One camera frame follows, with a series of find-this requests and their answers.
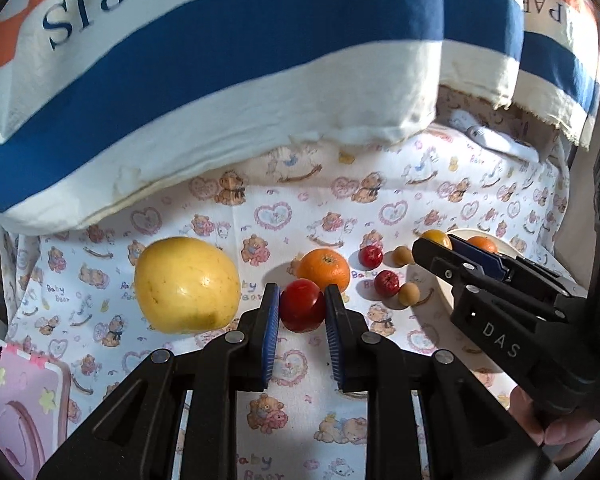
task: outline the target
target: red tomato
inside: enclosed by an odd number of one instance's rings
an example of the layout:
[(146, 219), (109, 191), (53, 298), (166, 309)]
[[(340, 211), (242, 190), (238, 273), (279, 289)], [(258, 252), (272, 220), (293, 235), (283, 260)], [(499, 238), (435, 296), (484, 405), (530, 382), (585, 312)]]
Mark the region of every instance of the red tomato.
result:
[(315, 330), (324, 321), (326, 310), (324, 294), (311, 280), (295, 280), (280, 295), (280, 321), (291, 332)]
[(400, 290), (400, 279), (395, 272), (383, 270), (374, 279), (374, 288), (383, 298), (392, 298)]
[(368, 245), (360, 249), (358, 260), (367, 269), (376, 269), (382, 263), (382, 251), (376, 246)]

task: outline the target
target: metal screw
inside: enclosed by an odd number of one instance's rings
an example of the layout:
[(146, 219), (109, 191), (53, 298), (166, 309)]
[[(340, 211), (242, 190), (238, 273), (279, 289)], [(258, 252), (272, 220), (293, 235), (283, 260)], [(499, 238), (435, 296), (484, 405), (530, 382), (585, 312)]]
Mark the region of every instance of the metal screw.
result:
[(244, 341), (244, 334), (239, 330), (231, 330), (224, 334), (224, 340), (231, 344), (241, 343)]
[(382, 336), (375, 332), (365, 332), (360, 336), (360, 339), (369, 345), (376, 345), (382, 341)]
[(164, 348), (159, 348), (151, 354), (151, 361), (157, 365), (161, 365), (169, 360), (169, 351)]
[(454, 359), (454, 355), (449, 350), (438, 350), (436, 352), (436, 361), (438, 361), (440, 364), (451, 364)]

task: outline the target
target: blue stripe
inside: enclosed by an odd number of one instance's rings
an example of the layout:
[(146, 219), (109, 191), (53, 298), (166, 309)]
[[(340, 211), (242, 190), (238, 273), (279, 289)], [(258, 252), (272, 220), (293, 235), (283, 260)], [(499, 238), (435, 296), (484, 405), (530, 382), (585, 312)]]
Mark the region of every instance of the blue stripe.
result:
[(445, 0), (445, 39), (481, 46), (520, 60), (525, 33), (516, 0)]
[[(115, 46), (0, 145), (0, 212), (144, 124), (213, 92), (350, 46), (442, 39), (442, 0), (182, 5)], [(168, 132), (156, 142), (169, 142)]]
[(584, 111), (597, 109), (600, 86), (580, 60), (557, 41), (536, 32), (525, 32), (520, 70), (529, 72), (562, 90)]

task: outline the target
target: hand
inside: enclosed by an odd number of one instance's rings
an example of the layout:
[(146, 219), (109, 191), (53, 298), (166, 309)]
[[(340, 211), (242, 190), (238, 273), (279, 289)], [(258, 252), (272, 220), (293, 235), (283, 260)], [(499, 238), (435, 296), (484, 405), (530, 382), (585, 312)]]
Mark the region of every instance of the hand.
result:
[(582, 409), (555, 420), (543, 430), (534, 415), (531, 397), (519, 386), (511, 392), (509, 413), (538, 446), (543, 443), (548, 446), (564, 446), (554, 458), (560, 468), (573, 462), (600, 430), (600, 423)]

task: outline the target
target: large yellow pomelo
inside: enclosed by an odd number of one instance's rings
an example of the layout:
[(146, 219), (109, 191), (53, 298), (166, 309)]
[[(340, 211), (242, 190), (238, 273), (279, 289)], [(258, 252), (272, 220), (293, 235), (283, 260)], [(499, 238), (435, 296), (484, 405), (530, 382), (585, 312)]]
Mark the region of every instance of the large yellow pomelo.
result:
[(195, 238), (164, 238), (138, 258), (136, 298), (160, 332), (204, 332), (228, 325), (238, 310), (240, 279), (231, 259)]

